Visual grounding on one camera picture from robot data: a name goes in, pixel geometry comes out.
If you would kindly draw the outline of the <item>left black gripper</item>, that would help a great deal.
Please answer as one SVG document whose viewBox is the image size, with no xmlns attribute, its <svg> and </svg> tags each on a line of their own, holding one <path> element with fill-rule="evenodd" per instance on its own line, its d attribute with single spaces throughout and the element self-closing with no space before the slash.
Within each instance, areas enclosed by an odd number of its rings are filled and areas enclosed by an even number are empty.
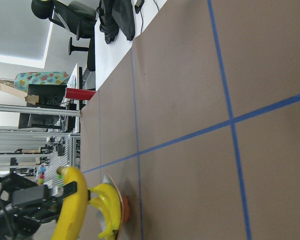
<svg viewBox="0 0 300 240">
<path fill-rule="evenodd" d="M 47 185 L 15 173 L 0 176 L 0 240 L 25 240 L 42 224 L 58 220 L 63 200 L 77 192 L 77 182 L 63 186 L 61 197 L 52 195 Z M 87 190 L 87 202 L 91 191 Z"/>
</svg>

